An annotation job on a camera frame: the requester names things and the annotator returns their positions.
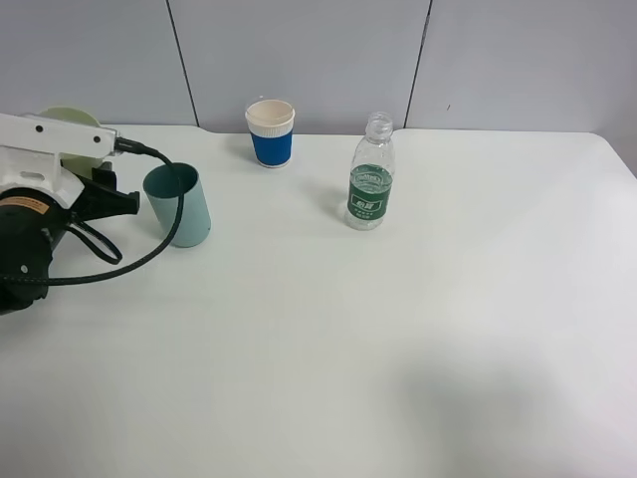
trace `bottle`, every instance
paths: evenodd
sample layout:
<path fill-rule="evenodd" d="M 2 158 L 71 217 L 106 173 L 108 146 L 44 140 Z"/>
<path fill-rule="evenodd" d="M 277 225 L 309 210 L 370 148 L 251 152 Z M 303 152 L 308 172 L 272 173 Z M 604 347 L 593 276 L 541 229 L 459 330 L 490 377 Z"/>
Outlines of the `bottle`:
<path fill-rule="evenodd" d="M 353 229 L 370 231 L 382 224 L 396 171 L 392 133 L 391 117 L 374 113 L 356 147 L 345 211 L 345 223 Z"/>

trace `black motor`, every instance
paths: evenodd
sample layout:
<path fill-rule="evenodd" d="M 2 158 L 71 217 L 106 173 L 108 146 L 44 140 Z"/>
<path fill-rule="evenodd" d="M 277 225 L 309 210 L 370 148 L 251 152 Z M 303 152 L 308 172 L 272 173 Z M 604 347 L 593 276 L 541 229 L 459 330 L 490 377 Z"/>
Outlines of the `black motor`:
<path fill-rule="evenodd" d="M 136 214 L 139 193 L 117 192 L 116 176 L 108 162 L 93 170 L 93 180 L 78 178 L 85 188 L 71 209 L 62 208 L 52 197 L 35 189 L 16 188 L 0 194 L 0 274 L 48 278 L 53 251 L 66 232 L 76 235 L 101 259 L 111 264 L 121 260 L 114 244 L 85 221 Z M 47 292 L 47 286 L 0 284 L 0 315 L 26 309 L 47 297 Z"/>

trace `black cable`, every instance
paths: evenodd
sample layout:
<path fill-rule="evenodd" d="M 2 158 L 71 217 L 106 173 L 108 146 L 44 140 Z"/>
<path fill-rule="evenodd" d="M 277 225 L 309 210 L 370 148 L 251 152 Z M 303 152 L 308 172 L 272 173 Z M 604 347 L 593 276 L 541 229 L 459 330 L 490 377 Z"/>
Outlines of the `black cable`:
<path fill-rule="evenodd" d="M 115 150 L 121 152 L 130 152 L 132 154 L 146 154 L 148 156 L 153 156 L 160 159 L 166 166 L 168 166 L 168 170 L 174 176 L 177 181 L 177 190 L 179 191 L 179 195 L 177 196 L 177 212 L 175 214 L 175 220 L 172 223 L 172 227 L 168 232 L 166 238 L 161 241 L 161 243 L 155 247 L 148 254 L 143 256 L 141 259 L 128 264 L 127 266 L 120 267 L 119 269 L 115 269 L 114 271 L 108 271 L 101 274 L 94 274 L 92 276 L 82 276 L 82 277 L 62 277 L 62 278 L 54 278 L 54 279 L 44 279 L 39 277 L 29 277 L 27 275 L 24 276 L 10 276 L 10 275 L 0 275 L 0 283 L 3 284 L 22 284 L 29 286 L 77 286 L 80 284 L 91 284 L 93 282 L 101 282 L 107 281 L 108 279 L 114 279 L 115 277 L 123 276 L 129 272 L 134 271 L 135 269 L 140 268 L 141 266 L 147 264 L 152 259 L 157 257 L 172 241 L 177 233 L 177 229 L 179 228 L 179 224 L 181 223 L 181 216 L 183 214 L 183 202 L 184 202 L 184 191 L 181 184 L 181 179 L 179 179 L 179 174 L 175 169 L 174 165 L 166 156 L 162 153 L 153 149 L 151 147 L 142 144 L 141 142 L 132 141 L 130 139 L 125 139 L 123 137 L 119 137 L 115 140 Z"/>

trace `cup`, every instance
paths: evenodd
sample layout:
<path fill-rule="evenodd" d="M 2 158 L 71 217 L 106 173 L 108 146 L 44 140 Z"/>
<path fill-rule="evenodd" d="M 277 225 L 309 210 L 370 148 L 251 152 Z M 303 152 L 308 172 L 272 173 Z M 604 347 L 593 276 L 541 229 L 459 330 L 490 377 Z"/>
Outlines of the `cup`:
<path fill-rule="evenodd" d="M 246 108 L 257 159 L 266 167 L 285 166 L 292 156 L 295 109 L 283 100 L 260 98 Z"/>
<path fill-rule="evenodd" d="M 100 126 L 100 122 L 86 112 L 69 107 L 52 107 L 39 114 L 40 117 L 51 120 L 62 120 L 87 124 L 89 126 Z M 74 154 L 61 154 L 62 166 L 73 174 L 93 179 L 93 168 L 102 165 L 102 159 L 98 157 L 76 156 Z"/>
<path fill-rule="evenodd" d="M 173 165 L 181 180 L 184 203 L 181 223 L 171 244 L 176 247 L 193 247 L 208 237 L 211 228 L 210 214 L 197 170 L 183 162 L 175 162 Z M 177 181 L 168 166 L 164 164 L 150 171 L 143 180 L 143 190 L 167 235 L 175 221 L 178 196 Z"/>

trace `paper cup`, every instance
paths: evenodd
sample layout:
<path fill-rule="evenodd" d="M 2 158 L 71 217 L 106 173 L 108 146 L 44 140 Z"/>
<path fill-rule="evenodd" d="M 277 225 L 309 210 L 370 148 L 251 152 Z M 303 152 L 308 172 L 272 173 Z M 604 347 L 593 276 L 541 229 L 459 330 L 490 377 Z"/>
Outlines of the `paper cup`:
<path fill-rule="evenodd" d="M 175 162 L 174 167 L 184 190 L 184 202 L 181 222 L 171 244 L 176 247 L 193 247 L 208 237 L 211 228 L 210 214 L 197 170 L 183 162 Z M 178 196 L 177 182 L 168 166 L 164 164 L 150 171 L 143 180 L 143 190 L 163 232 L 168 234 L 177 214 Z"/>
<path fill-rule="evenodd" d="M 292 156 L 295 109 L 282 100 L 259 100 L 246 109 L 246 121 L 259 162 L 285 166 Z"/>

